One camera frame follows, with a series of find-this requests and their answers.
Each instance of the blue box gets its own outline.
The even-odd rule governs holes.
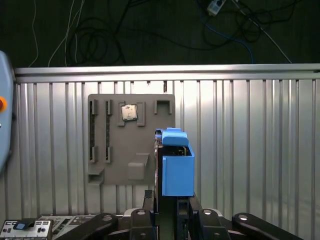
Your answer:
[[[168,129],[162,131],[162,144],[189,148],[190,155],[162,157],[162,196],[191,197],[195,191],[195,154],[185,132]]]

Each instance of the gray pegboard panel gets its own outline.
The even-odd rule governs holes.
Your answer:
[[[175,127],[175,109],[171,94],[89,95],[89,184],[154,184],[155,129]]]

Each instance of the control panel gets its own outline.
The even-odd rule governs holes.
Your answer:
[[[94,215],[41,216],[38,220],[52,221],[52,240],[55,240],[94,217]]]
[[[13,94],[13,69],[0,51],[0,174],[10,152]]]
[[[52,240],[52,225],[50,220],[6,220],[0,240]]]

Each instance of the dark background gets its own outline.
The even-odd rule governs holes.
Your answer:
[[[34,29],[37,37],[39,56],[33,67],[47,67],[49,59],[59,43],[66,35],[72,0],[35,0],[37,14]],[[195,48],[210,48],[204,42],[201,11],[195,0],[148,0],[143,4],[129,8],[123,24],[113,34],[128,0],[86,0],[83,5],[80,21],[89,20],[84,25],[91,33],[82,39],[81,51],[88,54],[88,42],[91,39],[92,58],[84,59],[80,66],[108,66],[117,59],[117,39],[123,56],[112,65],[195,65],[195,64],[250,64],[248,51],[239,43],[231,42],[212,50],[194,50],[180,47],[151,33],[132,31],[127,28],[158,33],[180,44]],[[206,8],[210,1],[201,0]],[[242,0],[253,11],[271,10],[289,5],[294,0]],[[78,11],[81,0],[75,0],[71,19]],[[272,12],[270,16],[263,14],[261,19],[268,21],[286,19],[290,16],[292,6]],[[236,12],[238,9],[227,0],[222,13],[212,17],[210,26],[231,36],[237,29]],[[271,25],[264,25],[267,32],[279,44],[293,63],[320,62],[320,1],[297,0],[290,20]],[[14,67],[27,67],[36,57],[35,40],[32,31],[34,17],[33,0],[0,0],[0,50],[10,57]],[[238,15],[238,22],[244,20]],[[68,43],[75,32],[75,25],[69,31]],[[211,42],[219,44],[224,38],[209,30],[205,35]],[[258,41],[248,43],[252,48],[255,64],[287,63],[275,45],[263,33]],[[75,45],[70,48],[74,56]],[[64,44],[51,61],[51,67],[65,65]],[[75,66],[75,61],[68,59],[68,66]]]

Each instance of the small chip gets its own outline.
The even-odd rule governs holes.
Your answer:
[[[121,107],[123,121],[137,120],[137,105],[128,104]]]

